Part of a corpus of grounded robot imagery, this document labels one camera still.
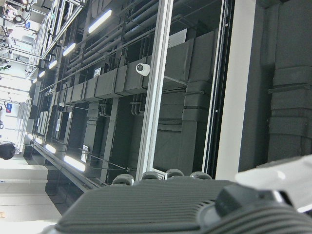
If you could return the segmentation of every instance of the white camera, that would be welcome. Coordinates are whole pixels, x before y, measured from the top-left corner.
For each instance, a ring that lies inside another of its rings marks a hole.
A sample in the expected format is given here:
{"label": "white camera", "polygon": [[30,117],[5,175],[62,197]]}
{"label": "white camera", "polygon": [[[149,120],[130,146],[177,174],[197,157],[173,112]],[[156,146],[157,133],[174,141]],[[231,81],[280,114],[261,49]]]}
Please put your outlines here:
{"label": "white camera", "polygon": [[136,72],[138,72],[142,76],[147,76],[150,73],[150,69],[151,69],[150,65],[145,63],[139,63],[136,66]]}

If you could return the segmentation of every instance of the black object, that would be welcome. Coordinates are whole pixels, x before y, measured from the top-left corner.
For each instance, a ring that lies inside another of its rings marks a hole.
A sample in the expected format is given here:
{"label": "black object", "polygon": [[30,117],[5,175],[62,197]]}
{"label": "black object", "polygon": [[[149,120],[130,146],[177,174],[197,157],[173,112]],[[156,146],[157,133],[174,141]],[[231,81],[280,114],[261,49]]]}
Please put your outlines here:
{"label": "black object", "polygon": [[0,145],[0,158],[9,160],[13,158],[15,154],[15,146],[13,144],[1,144]]}
{"label": "black object", "polygon": [[44,233],[312,233],[311,218],[284,196],[222,180],[147,179],[85,193]]}

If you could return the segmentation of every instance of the white wall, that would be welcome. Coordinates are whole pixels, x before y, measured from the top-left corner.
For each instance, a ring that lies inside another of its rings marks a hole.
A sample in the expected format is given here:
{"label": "white wall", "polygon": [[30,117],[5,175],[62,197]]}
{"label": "white wall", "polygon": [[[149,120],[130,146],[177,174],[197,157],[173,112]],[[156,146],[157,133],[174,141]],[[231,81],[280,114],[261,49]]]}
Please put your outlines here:
{"label": "white wall", "polygon": [[8,222],[60,219],[60,213],[44,191],[47,174],[45,166],[22,165],[19,160],[0,161],[0,213],[5,216],[0,218],[0,226]]}
{"label": "white wall", "polygon": [[234,180],[238,172],[255,0],[236,0],[216,179]]}

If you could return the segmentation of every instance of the metal rail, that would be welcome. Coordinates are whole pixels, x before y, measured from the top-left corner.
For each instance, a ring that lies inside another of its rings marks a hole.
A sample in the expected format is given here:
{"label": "metal rail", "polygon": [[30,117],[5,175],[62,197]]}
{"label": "metal rail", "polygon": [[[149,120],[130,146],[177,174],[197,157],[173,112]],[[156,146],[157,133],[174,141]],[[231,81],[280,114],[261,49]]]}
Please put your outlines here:
{"label": "metal rail", "polygon": [[136,180],[141,180],[144,172],[153,169],[173,2],[173,0],[159,1]]}

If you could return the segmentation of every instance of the dome camera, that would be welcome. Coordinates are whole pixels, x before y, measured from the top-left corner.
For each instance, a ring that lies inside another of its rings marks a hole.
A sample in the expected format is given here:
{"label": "dome camera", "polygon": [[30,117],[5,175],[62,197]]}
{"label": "dome camera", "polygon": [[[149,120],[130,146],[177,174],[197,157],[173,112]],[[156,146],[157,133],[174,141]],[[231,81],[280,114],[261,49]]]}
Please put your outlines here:
{"label": "dome camera", "polygon": [[141,74],[142,76],[147,76],[150,73],[150,65],[145,64],[145,63],[139,63],[136,66],[136,72]]}

